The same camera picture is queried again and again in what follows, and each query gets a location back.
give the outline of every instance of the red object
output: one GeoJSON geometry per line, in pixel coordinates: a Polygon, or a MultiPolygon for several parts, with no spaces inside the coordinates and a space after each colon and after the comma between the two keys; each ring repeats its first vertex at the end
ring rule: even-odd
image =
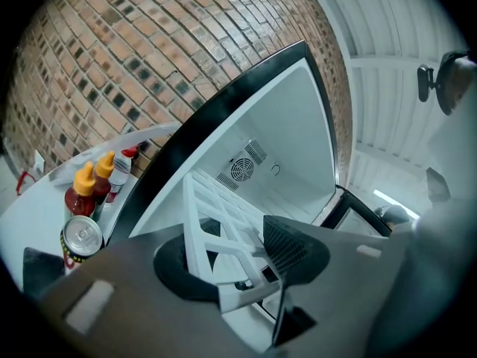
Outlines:
{"type": "Polygon", "coordinates": [[[96,207],[95,199],[92,196],[80,196],[73,187],[66,190],[65,205],[72,216],[91,216],[96,207]]]}
{"type": "Polygon", "coordinates": [[[17,194],[18,196],[21,195],[20,189],[22,188],[22,184],[23,184],[23,182],[25,181],[25,178],[26,178],[27,176],[29,176],[31,179],[33,179],[33,182],[34,182],[34,183],[37,182],[37,180],[36,180],[34,177],[32,177],[30,174],[28,174],[26,171],[22,172],[22,174],[20,175],[20,179],[18,179],[18,184],[16,185],[16,194],[17,194]]]}
{"type": "Polygon", "coordinates": [[[121,154],[128,158],[134,158],[134,156],[137,154],[137,146],[126,148],[125,150],[121,151],[121,154]]]}
{"type": "Polygon", "coordinates": [[[122,186],[117,186],[119,187],[117,190],[114,192],[110,192],[110,194],[106,197],[106,202],[107,203],[113,203],[116,200],[116,196],[119,194],[119,190],[121,189],[122,186]]]}
{"type": "Polygon", "coordinates": [[[111,191],[111,183],[107,178],[102,178],[100,176],[95,176],[96,183],[93,191],[93,196],[95,197],[96,202],[96,211],[95,220],[99,219],[101,211],[103,209],[104,202],[106,201],[107,194],[111,191]]]}

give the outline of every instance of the corrugated ceiling panel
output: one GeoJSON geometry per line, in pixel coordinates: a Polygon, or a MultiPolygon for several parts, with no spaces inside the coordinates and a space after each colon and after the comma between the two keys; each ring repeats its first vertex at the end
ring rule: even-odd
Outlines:
{"type": "Polygon", "coordinates": [[[417,97],[417,83],[415,80],[416,76],[414,73],[404,72],[401,111],[399,112],[396,136],[389,150],[389,152],[397,156],[401,154],[414,117],[414,104],[417,97]]]}
{"type": "Polygon", "coordinates": [[[361,186],[361,182],[363,181],[364,174],[366,173],[368,159],[369,158],[363,155],[360,155],[359,161],[356,163],[356,176],[353,183],[358,187],[361,186]]]}
{"type": "Polygon", "coordinates": [[[378,121],[378,69],[366,68],[361,71],[364,96],[363,143],[373,145],[378,121]]]}
{"type": "Polygon", "coordinates": [[[437,99],[435,98],[435,94],[431,101],[431,114],[428,118],[426,123],[426,131],[422,136],[422,139],[419,141],[419,144],[416,147],[416,152],[411,157],[411,161],[414,164],[422,166],[424,168],[429,166],[430,156],[428,153],[428,143],[431,137],[435,134],[435,132],[439,129],[442,125],[443,121],[446,119],[446,116],[439,108],[437,103],[437,99]]]}
{"type": "Polygon", "coordinates": [[[426,129],[426,122],[429,119],[431,110],[432,107],[430,105],[424,104],[417,98],[414,100],[414,113],[411,119],[411,126],[406,134],[404,145],[399,154],[402,159],[410,160],[414,155],[417,145],[422,139],[423,132],[426,129]]]}
{"type": "Polygon", "coordinates": [[[369,28],[374,45],[374,54],[395,54],[391,27],[381,0],[356,0],[359,1],[361,14],[369,28]]]}
{"type": "Polygon", "coordinates": [[[395,107],[397,103],[397,71],[381,69],[378,74],[378,123],[374,137],[374,147],[385,150],[391,137],[390,129],[394,123],[395,107]]]}
{"type": "Polygon", "coordinates": [[[385,16],[385,21],[389,27],[391,33],[391,43],[393,51],[389,54],[401,54],[401,43],[399,40],[399,32],[397,31],[396,19],[394,17],[394,12],[389,3],[389,0],[380,0],[382,12],[385,16]]]}
{"type": "Polygon", "coordinates": [[[336,2],[350,27],[358,54],[373,54],[373,40],[358,1],[336,0],[336,2]]]}
{"type": "Polygon", "coordinates": [[[356,105],[357,110],[357,119],[358,123],[354,124],[356,126],[356,141],[362,142],[363,140],[363,124],[364,124],[364,96],[363,96],[363,81],[360,69],[353,70],[353,83],[355,84],[355,91],[356,91],[356,99],[357,102],[354,104],[356,105]]]}
{"type": "Polygon", "coordinates": [[[417,35],[408,0],[389,0],[396,19],[402,56],[417,57],[417,35]]]}
{"type": "MultiPolygon", "coordinates": [[[[356,158],[355,158],[355,167],[358,165],[359,159],[360,159],[360,156],[357,154],[356,158]]],[[[350,172],[351,173],[351,175],[350,175],[350,182],[351,183],[356,181],[356,171],[357,171],[356,168],[351,169],[351,172],[350,172]]]]}
{"type": "Polygon", "coordinates": [[[436,58],[436,42],[432,20],[426,15],[425,0],[407,0],[414,31],[417,35],[417,57],[425,60],[436,58]]]}
{"type": "Polygon", "coordinates": [[[373,193],[376,185],[376,174],[381,168],[381,164],[378,160],[368,158],[367,170],[363,175],[360,183],[360,187],[366,189],[366,191],[373,193]]]}
{"type": "Polygon", "coordinates": [[[401,105],[402,105],[402,93],[404,87],[404,71],[396,70],[396,99],[394,111],[392,113],[392,123],[389,127],[389,137],[388,143],[386,144],[385,150],[391,152],[391,145],[396,139],[397,127],[399,125],[399,116],[401,114],[401,105]]]}

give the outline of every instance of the circular fan grille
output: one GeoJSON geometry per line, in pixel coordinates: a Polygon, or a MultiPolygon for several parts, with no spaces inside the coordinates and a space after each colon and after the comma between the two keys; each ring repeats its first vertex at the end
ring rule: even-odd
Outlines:
{"type": "Polygon", "coordinates": [[[250,179],[253,174],[253,162],[248,158],[240,158],[233,164],[230,174],[238,182],[250,179]]]}

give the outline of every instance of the brick wall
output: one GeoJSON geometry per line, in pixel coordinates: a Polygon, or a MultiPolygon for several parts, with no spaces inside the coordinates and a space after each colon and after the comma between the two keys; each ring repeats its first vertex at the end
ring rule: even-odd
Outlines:
{"type": "MultiPolygon", "coordinates": [[[[46,171],[117,134],[185,122],[262,58],[306,39],[332,103],[348,173],[351,102],[341,53],[316,0],[46,0],[25,29],[2,138],[46,171]]],[[[167,139],[141,145],[140,176],[167,139]]]]}

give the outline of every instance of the can lid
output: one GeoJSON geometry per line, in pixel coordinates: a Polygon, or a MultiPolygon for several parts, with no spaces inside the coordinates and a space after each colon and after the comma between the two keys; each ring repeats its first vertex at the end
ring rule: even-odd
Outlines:
{"type": "Polygon", "coordinates": [[[103,234],[99,226],[86,216],[73,216],[63,228],[65,247],[73,255],[91,256],[101,249],[103,234]]]}

